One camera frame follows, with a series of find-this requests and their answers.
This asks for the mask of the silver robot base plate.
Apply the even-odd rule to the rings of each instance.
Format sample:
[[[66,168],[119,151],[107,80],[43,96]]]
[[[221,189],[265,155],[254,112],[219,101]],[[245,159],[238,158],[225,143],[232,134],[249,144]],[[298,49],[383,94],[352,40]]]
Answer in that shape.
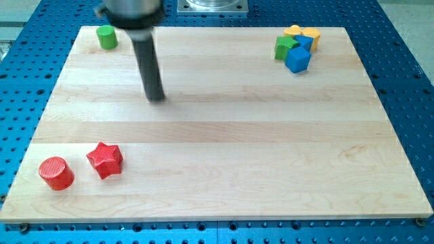
[[[248,0],[177,0],[180,14],[247,13]]]

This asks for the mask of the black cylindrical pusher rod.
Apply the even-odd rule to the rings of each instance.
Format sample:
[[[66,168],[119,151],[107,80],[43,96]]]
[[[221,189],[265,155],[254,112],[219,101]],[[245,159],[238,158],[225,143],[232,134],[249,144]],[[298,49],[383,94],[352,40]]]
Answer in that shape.
[[[159,72],[155,44],[150,28],[126,30],[132,40],[132,46],[146,98],[149,102],[162,102],[165,94]]]

